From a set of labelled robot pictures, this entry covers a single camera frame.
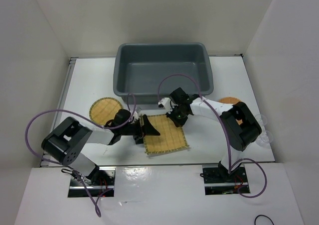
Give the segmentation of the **square bamboo mat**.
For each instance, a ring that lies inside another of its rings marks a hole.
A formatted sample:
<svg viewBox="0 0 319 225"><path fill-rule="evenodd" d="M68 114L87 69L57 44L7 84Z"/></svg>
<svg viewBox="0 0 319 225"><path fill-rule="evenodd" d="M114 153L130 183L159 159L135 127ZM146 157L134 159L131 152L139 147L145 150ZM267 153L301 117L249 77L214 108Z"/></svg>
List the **square bamboo mat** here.
<svg viewBox="0 0 319 225"><path fill-rule="evenodd" d="M145 153L148 156L162 155L189 149L183 129L176 127L165 114L149 115L148 120L160 136L145 136Z"/></svg>

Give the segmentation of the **round yellow bamboo tray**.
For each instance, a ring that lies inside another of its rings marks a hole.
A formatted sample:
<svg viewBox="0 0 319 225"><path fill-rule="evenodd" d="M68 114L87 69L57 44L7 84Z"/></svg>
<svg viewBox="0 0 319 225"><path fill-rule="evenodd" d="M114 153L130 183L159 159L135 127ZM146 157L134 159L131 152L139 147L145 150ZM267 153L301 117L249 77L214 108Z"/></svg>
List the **round yellow bamboo tray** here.
<svg viewBox="0 0 319 225"><path fill-rule="evenodd" d="M105 125L107 121L115 117L120 109L123 109L123 106L117 99L111 97L100 98L91 105L89 117L96 124Z"/></svg>

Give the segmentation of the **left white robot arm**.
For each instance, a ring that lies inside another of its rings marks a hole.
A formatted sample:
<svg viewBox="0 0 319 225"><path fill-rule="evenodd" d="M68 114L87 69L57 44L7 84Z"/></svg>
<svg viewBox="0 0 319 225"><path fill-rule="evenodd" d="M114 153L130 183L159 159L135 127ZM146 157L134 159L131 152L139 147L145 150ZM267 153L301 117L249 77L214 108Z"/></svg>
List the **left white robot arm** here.
<svg viewBox="0 0 319 225"><path fill-rule="evenodd" d="M64 167L76 170L88 185L94 185L106 178L100 167L81 153L89 143L114 145L122 136L132 136L135 144L142 144L146 136L159 137L145 114L132 115L120 109L105 126L111 129L90 128L72 117L67 117L42 142L42 149Z"/></svg>

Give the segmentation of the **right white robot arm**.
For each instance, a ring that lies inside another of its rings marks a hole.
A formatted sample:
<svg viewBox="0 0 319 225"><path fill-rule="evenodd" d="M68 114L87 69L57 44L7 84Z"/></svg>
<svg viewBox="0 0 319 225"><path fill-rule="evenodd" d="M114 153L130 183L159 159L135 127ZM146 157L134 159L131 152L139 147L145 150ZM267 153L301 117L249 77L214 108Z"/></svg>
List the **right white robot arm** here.
<svg viewBox="0 0 319 225"><path fill-rule="evenodd" d="M165 108L166 116L176 127L183 127L189 115L202 116L220 123L225 134L227 154L218 163L218 176L224 182L231 181L243 161L243 153L262 133L262 128L248 106L239 101L226 104L209 100L201 95L188 95L181 87L158 106Z"/></svg>

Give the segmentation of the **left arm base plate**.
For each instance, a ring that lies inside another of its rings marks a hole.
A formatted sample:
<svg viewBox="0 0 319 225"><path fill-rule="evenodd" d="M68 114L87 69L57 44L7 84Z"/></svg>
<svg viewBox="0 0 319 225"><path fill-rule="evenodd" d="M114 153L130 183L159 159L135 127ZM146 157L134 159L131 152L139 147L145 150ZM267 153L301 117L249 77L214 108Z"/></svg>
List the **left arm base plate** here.
<svg viewBox="0 0 319 225"><path fill-rule="evenodd" d="M71 170L62 169L61 172L71 175L68 190L69 198L88 197L84 186ZM82 176L82 180L93 198L97 198L98 196L114 197L115 175L115 167L101 167L97 178L91 180Z"/></svg>

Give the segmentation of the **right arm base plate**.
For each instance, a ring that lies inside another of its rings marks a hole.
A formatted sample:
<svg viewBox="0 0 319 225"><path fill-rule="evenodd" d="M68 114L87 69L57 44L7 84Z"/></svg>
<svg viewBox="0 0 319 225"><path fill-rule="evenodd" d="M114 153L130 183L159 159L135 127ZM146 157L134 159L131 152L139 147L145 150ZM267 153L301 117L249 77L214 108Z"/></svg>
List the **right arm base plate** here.
<svg viewBox="0 0 319 225"><path fill-rule="evenodd" d="M204 182L205 195L237 194L238 189L243 194L250 193L246 169L242 165L225 178L219 173L218 165L203 165L199 175Z"/></svg>

